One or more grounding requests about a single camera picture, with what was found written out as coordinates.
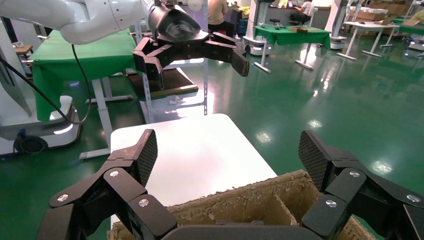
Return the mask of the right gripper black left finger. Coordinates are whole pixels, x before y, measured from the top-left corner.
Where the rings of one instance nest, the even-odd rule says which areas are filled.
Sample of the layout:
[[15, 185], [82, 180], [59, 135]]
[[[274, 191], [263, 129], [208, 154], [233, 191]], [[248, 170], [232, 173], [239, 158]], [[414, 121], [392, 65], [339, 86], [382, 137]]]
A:
[[38, 240], [86, 240], [117, 216], [137, 240], [160, 240], [176, 217], [146, 189], [158, 157], [157, 136], [145, 130], [133, 146], [113, 151], [91, 176], [56, 193], [38, 228]]

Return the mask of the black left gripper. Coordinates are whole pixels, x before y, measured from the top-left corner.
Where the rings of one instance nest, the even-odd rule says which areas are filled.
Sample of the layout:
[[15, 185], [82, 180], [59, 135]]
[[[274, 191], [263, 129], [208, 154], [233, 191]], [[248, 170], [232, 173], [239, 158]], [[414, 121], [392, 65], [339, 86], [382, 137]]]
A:
[[250, 62], [247, 52], [235, 38], [219, 32], [208, 35], [200, 25], [178, 6], [157, 5], [149, 16], [154, 37], [143, 37], [133, 50], [135, 69], [155, 81], [163, 90], [164, 68], [173, 61], [207, 58], [231, 64], [247, 77]]

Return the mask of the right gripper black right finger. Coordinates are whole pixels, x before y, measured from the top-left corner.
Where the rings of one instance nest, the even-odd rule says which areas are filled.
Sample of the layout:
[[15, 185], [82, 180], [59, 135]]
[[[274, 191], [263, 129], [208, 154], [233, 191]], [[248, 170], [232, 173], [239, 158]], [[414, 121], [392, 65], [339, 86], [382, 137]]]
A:
[[351, 152], [329, 146], [312, 131], [300, 135], [298, 157], [321, 196], [301, 226], [334, 240], [358, 216], [387, 240], [424, 237], [424, 198], [368, 170]]

